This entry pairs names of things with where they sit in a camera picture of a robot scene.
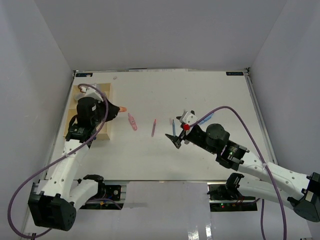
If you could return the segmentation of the orange highlighter pen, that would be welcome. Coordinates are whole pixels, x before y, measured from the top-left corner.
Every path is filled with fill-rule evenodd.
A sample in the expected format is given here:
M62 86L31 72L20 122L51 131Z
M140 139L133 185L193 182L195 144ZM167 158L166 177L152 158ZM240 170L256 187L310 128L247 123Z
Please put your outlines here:
M124 113L127 111L127 108L126 107L119 107L119 112L120 113Z

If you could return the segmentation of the blue highlighter pen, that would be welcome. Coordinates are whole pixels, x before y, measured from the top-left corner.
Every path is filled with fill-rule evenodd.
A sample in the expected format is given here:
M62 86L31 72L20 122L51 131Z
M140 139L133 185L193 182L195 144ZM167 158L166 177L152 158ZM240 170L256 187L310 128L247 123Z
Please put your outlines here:
M198 124L202 125L202 124L206 123L207 121L209 121L212 118L213 115L214 115L214 113L211 113L206 118L204 118L202 121L200 121Z

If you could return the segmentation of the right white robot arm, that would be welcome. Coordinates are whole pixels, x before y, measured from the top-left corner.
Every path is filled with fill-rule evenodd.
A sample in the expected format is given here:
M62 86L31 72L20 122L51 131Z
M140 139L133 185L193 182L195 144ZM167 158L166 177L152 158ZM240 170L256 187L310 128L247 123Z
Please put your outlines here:
M263 163L246 147L229 139L230 134L217 123L206 130L194 126L180 135L166 134L177 149L182 141L191 142L216 156L216 162L235 171L226 183L226 195L236 200L240 196L281 201L298 216L310 222L320 221L320 175L294 172L274 163Z

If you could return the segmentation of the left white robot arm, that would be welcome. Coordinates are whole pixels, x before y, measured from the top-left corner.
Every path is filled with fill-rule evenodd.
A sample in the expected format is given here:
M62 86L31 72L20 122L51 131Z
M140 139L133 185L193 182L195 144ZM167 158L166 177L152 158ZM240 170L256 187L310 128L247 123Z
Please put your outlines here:
M68 124L63 157L56 164L52 175L38 194L32 193L28 200L34 224L38 227L69 231L77 211L91 197L99 200L105 196L103 177L86 176L72 189L72 184L82 160L89 151L97 128L104 121L113 120L124 109L111 102L93 97L82 97Z

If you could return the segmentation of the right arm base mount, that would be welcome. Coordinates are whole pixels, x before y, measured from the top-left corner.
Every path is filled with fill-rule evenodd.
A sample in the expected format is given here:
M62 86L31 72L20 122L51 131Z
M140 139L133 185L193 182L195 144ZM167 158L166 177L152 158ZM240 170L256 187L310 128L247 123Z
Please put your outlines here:
M209 207L212 213L256 212L258 210L258 198L244 196L238 191L244 177L241 173L232 173L226 181L207 184Z

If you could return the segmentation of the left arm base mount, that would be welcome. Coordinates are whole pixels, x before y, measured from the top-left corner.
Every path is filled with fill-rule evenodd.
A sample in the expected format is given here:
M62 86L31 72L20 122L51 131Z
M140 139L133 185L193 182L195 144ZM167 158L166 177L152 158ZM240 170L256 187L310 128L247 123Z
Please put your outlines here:
M77 186L80 186L85 180L97 182L98 187L97 193L80 207L81 210L121 210L123 208L124 203L121 203L121 201L125 197L121 197L121 192L124 187L120 183L110 183L100 175L87 174L76 180Z

